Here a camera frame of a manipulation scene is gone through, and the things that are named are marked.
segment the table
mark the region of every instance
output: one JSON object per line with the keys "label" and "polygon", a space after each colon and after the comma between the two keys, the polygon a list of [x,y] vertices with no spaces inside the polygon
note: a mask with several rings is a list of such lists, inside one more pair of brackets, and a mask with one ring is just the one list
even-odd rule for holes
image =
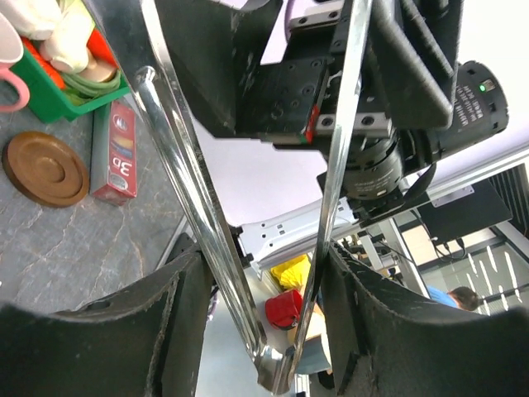
{"label": "table", "polygon": [[[0,84],[0,103],[15,98]],[[90,165],[92,114],[41,123],[25,108],[0,113],[0,145],[42,131],[65,141]],[[0,170],[0,300],[51,313],[76,309],[129,285],[156,266],[183,211],[145,126],[137,119],[138,197],[114,207],[91,196],[45,208],[20,194]]]}

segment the dark hair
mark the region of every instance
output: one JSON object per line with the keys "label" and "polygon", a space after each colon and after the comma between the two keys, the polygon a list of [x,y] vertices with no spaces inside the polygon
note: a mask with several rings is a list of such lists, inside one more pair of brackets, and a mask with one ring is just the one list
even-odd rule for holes
{"label": "dark hair", "polygon": [[481,304],[479,296],[469,287],[458,287],[450,295],[459,302],[462,309],[470,312],[474,312]]}

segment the black panel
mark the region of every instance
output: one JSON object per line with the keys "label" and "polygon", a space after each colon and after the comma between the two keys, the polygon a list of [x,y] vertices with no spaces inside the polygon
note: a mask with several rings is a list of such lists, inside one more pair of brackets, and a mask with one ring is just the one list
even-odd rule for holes
{"label": "black panel", "polygon": [[[322,293],[335,384],[346,384],[342,395],[529,395],[525,308],[487,317],[435,303],[338,245],[331,249]],[[364,329],[362,338],[351,323]]]}
{"label": "black panel", "polygon": [[436,245],[511,219],[511,212],[490,182],[483,180],[472,187],[472,194],[438,208],[431,203],[419,207],[430,235],[437,237]]}
{"label": "black panel", "polygon": [[311,142],[325,75],[325,58],[261,66],[245,96],[251,106],[238,118],[237,131],[276,144]]}
{"label": "black panel", "polygon": [[193,253],[75,312],[0,305],[0,395],[194,395],[211,287]]}
{"label": "black panel", "polygon": [[529,183],[525,165],[489,178],[512,212],[511,224],[524,236],[529,231]]}
{"label": "black panel", "polygon": [[265,52],[282,0],[241,10],[211,0],[155,0],[183,93],[214,136],[235,136],[236,113]]}

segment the green plastic basket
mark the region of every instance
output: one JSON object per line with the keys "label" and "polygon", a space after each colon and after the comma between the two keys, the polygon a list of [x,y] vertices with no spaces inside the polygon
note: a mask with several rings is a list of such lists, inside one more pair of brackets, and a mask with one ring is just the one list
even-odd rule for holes
{"label": "green plastic basket", "polygon": [[11,70],[26,82],[30,89],[30,102],[27,106],[42,122],[56,122],[62,117],[73,121],[129,93],[128,85],[122,77],[122,83],[116,91],[81,106],[75,106],[50,79],[27,48],[24,48],[24,56],[11,67]]}

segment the wooden coaster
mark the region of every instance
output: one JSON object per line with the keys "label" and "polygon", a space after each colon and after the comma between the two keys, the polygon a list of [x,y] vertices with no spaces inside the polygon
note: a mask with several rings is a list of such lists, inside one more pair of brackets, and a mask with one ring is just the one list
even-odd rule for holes
{"label": "wooden coaster", "polygon": [[64,208],[88,193],[88,170],[75,152],[44,132],[22,132],[4,147],[3,169],[29,199]]}

